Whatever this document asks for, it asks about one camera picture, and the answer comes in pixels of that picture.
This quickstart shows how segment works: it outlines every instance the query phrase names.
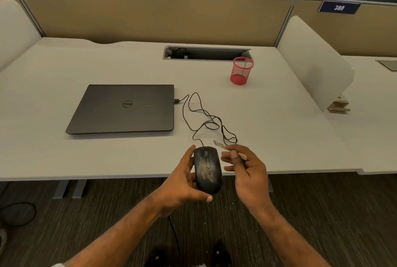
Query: laptop lid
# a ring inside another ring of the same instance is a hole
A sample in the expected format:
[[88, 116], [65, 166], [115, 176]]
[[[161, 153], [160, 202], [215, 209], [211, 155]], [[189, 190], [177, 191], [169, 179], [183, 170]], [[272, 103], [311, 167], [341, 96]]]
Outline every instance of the laptop lid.
[[67, 134], [171, 131], [174, 85], [94, 85], [85, 91]]

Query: dark carpet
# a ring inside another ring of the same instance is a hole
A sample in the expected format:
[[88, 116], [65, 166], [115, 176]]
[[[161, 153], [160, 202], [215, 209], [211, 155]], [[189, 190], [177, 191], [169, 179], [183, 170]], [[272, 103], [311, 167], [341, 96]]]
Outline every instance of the dark carpet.
[[[281, 214], [332, 266], [397, 266], [397, 176], [355, 173], [271, 175], [271, 197]], [[56, 181], [12, 182], [1, 206], [16, 201], [37, 205], [37, 216], [22, 228], [9, 229], [1, 267], [50, 267], [66, 261], [120, 219], [162, 179], [89, 180], [82, 199], [53, 200]], [[13, 207], [3, 217], [13, 223], [31, 215]], [[167, 219], [157, 221], [126, 266], [141, 267], [156, 245], [166, 245], [174, 266], [210, 263], [221, 239], [233, 265], [282, 266], [268, 238], [238, 200], [234, 177], [214, 201], [189, 203], [171, 215], [181, 246]]]

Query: hand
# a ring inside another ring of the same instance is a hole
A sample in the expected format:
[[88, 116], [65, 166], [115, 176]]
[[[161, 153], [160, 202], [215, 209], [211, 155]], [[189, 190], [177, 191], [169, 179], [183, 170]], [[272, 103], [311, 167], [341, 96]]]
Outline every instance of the hand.
[[196, 174], [190, 172], [193, 168], [192, 155], [195, 149], [196, 146], [192, 145], [186, 151], [171, 175], [161, 187], [152, 193], [162, 207], [161, 214], [163, 217], [170, 215], [186, 201], [212, 201], [210, 194], [197, 189]]
[[[240, 200], [254, 216], [263, 209], [272, 208], [265, 164], [245, 146], [228, 145], [226, 149], [230, 152], [223, 151], [221, 160], [233, 164], [226, 166], [225, 171], [236, 173], [236, 192]], [[244, 162], [238, 152], [248, 159]]]

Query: pen holder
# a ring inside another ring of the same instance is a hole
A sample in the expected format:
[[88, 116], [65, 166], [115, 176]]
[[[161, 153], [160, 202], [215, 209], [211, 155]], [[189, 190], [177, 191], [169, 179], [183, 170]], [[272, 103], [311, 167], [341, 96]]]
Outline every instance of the pen holder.
[[231, 70], [230, 81], [236, 85], [247, 83], [248, 75], [254, 67], [254, 62], [246, 57], [233, 59], [233, 69]]

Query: desk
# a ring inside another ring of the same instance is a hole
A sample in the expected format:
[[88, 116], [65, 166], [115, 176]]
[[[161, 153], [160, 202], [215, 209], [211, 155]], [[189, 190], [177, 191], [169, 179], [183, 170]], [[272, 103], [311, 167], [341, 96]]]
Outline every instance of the desk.
[[355, 78], [343, 95], [351, 111], [325, 112], [365, 173], [397, 173], [397, 73], [375, 60], [388, 57], [344, 56]]
[[[175, 106], [172, 132], [69, 136], [65, 129], [89, 84], [174, 84], [179, 99], [198, 92], [204, 108], [220, 116], [270, 174], [360, 169], [277, 49], [250, 47], [255, 66], [248, 83], [236, 86], [229, 80], [231, 62], [164, 60], [166, 45], [42, 38], [3, 69], [0, 180], [171, 173], [193, 144], [182, 105]], [[192, 104], [198, 107], [197, 100]], [[206, 120], [190, 111], [186, 118], [193, 128]], [[197, 136], [206, 145], [221, 140], [219, 131], [202, 129]]]

